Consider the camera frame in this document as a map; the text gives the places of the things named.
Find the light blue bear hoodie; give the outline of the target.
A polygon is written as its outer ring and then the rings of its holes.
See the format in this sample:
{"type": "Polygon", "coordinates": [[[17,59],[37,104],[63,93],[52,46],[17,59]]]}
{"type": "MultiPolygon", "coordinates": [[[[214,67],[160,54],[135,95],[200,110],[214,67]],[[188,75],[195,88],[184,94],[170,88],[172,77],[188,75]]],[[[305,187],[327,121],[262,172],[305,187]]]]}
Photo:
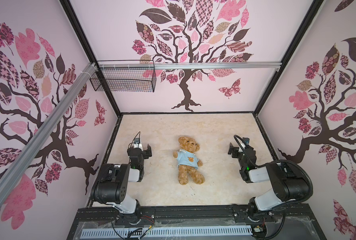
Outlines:
{"type": "Polygon", "coordinates": [[[176,159],[177,159],[178,167],[184,165],[184,166],[189,166],[198,169],[199,159],[196,157],[194,153],[185,150],[179,150],[177,154],[178,156],[176,157],[176,159]]]}

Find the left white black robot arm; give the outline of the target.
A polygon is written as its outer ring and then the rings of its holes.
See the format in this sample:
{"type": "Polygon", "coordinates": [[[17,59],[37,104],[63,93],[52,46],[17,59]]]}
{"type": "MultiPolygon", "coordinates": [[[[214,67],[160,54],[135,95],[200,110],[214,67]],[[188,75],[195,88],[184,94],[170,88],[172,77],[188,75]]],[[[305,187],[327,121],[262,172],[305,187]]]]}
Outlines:
{"type": "Polygon", "coordinates": [[[134,215],[139,212],[139,201],[127,195],[128,183],[141,182],[144,177],[145,160],[152,156],[151,146],[146,150],[141,144],[127,149],[128,164],[103,164],[91,191],[91,200],[112,206],[121,214],[134,215]]]}

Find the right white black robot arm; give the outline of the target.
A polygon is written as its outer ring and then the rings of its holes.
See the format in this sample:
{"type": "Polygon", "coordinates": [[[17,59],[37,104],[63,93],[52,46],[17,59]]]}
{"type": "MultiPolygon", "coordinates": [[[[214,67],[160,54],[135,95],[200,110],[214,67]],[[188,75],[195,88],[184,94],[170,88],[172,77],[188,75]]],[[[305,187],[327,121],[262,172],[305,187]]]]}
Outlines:
{"type": "Polygon", "coordinates": [[[248,184],[269,182],[271,188],[249,200],[251,215],[268,212],[286,204],[298,204],[313,195],[313,183],[306,171],[298,164],[278,160],[257,165],[256,151],[249,145],[229,146],[228,155],[238,159],[240,175],[248,184]]]}

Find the brown plush teddy bear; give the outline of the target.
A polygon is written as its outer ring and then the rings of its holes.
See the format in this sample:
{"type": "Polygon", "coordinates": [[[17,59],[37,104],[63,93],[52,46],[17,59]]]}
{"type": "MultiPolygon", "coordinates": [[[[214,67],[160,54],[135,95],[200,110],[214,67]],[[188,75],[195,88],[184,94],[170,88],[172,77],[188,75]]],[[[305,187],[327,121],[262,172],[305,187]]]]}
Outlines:
{"type": "Polygon", "coordinates": [[[180,149],[173,152],[173,157],[177,160],[179,184],[186,185],[189,177],[195,184],[203,184],[205,177],[199,172],[199,167],[203,166],[203,162],[196,157],[200,144],[194,138],[187,136],[179,137],[178,141],[180,149]]]}

